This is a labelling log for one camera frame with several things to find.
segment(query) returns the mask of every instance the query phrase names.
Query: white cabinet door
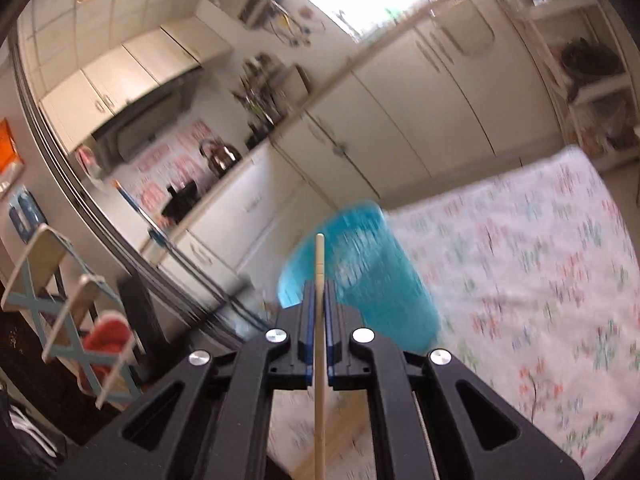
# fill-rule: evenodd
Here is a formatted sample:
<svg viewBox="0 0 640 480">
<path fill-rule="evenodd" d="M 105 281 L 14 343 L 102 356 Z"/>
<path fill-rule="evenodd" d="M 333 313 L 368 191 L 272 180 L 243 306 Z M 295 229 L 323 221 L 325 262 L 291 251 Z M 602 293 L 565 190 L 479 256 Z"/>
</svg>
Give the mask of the white cabinet door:
<svg viewBox="0 0 640 480">
<path fill-rule="evenodd" d="M 164 23 L 162 30 L 200 63 L 206 63 L 231 52 L 231 45 L 196 16 L 178 22 Z"/>
<path fill-rule="evenodd" d="M 335 154 L 334 144 L 309 117 L 303 116 L 276 144 L 338 208 L 379 199 L 354 165 Z"/>
<path fill-rule="evenodd" d="M 236 274 L 190 233 L 185 232 L 176 246 L 225 292 L 231 291 L 238 285 L 239 279 Z M 199 303 L 207 306 L 217 304 L 211 293 L 171 256 L 165 256 L 158 267 Z"/>
<path fill-rule="evenodd" d="M 235 269 L 302 184 L 302 177 L 271 146 L 255 153 L 214 197 L 189 231 Z"/>
<path fill-rule="evenodd" d="M 289 255 L 314 227 L 333 212 L 334 209 L 311 186 L 305 184 L 300 187 L 241 264 L 238 274 L 249 276 L 263 299 L 276 301 L 278 278 Z"/>
<path fill-rule="evenodd" d="M 308 113 L 345 148 L 380 196 L 429 177 L 414 149 L 353 75 Z"/>
<path fill-rule="evenodd" d="M 81 70 L 45 95 L 41 106 L 67 153 L 113 117 Z"/>
<path fill-rule="evenodd" d="M 82 71 L 114 114 L 158 86 L 123 46 L 103 54 Z"/>
<path fill-rule="evenodd" d="M 198 66 L 193 56 L 161 28 L 127 41 L 123 46 L 158 84 L 166 83 Z"/>
<path fill-rule="evenodd" d="M 355 75 L 431 176 L 494 155 L 460 88 L 415 31 L 376 54 Z"/>
<path fill-rule="evenodd" d="M 517 31 L 495 0 L 471 1 L 495 37 L 476 56 L 463 54 L 434 20 L 421 23 L 418 30 L 460 85 L 495 153 L 558 134 L 548 92 Z"/>
</svg>

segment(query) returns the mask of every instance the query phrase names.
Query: copper kettle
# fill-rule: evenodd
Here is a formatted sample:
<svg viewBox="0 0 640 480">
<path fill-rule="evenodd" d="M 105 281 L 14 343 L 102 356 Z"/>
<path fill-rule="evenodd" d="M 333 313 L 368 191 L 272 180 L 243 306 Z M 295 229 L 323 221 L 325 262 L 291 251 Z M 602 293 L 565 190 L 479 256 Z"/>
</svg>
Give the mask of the copper kettle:
<svg viewBox="0 0 640 480">
<path fill-rule="evenodd" d="M 242 155 L 231 144 L 225 144 L 218 139 L 203 139 L 200 141 L 200 155 L 209 161 L 209 169 L 218 177 L 234 167 Z"/>
</svg>

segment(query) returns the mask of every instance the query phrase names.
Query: rod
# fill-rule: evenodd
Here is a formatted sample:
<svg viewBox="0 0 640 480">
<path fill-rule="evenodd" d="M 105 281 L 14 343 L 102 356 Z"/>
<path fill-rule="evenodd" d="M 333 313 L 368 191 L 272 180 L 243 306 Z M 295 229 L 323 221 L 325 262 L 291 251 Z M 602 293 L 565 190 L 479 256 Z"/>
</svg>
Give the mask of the rod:
<svg viewBox="0 0 640 480">
<path fill-rule="evenodd" d="M 324 342 L 324 235 L 316 235 L 316 327 L 314 341 L 315 480 L 325 475 L 324 393 L 326 390 L 326 347 Z"/>
</svg>

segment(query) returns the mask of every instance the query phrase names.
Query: floral tablecloth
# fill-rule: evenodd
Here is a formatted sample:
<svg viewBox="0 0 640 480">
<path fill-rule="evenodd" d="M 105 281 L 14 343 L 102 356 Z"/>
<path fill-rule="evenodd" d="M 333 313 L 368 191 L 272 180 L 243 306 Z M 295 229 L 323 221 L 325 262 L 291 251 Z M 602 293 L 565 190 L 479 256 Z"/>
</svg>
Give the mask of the floral tablecloth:
<svg viewBox="0 0 640 480">
<path fill-rule="evenodd" d="M 640 411 L 640 270 L 586 156 L 567 148 L 387 217 L 439 310 L 438 346 L 593 479 Z M 293 470 L 310 452 L 312 401 L 282 395 L 270 450 Z M 375 478 L 370 433 L 353 434 L 328 471 Z"/>
</svg>

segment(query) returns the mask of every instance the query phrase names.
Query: orange box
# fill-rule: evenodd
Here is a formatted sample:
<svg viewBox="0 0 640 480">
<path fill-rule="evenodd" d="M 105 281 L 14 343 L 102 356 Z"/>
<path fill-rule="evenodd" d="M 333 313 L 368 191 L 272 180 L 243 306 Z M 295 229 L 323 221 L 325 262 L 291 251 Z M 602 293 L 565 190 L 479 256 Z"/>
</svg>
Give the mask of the orange box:
<svg viewBox="0 0 640 480">
<path fill-rule="evenodd" d="M 3 119 L 0 123 L 0 171 L 4 171 L 14 161 L 21 162 L 20 156 L 15 151 L 9 123 Z"/>
</svg>

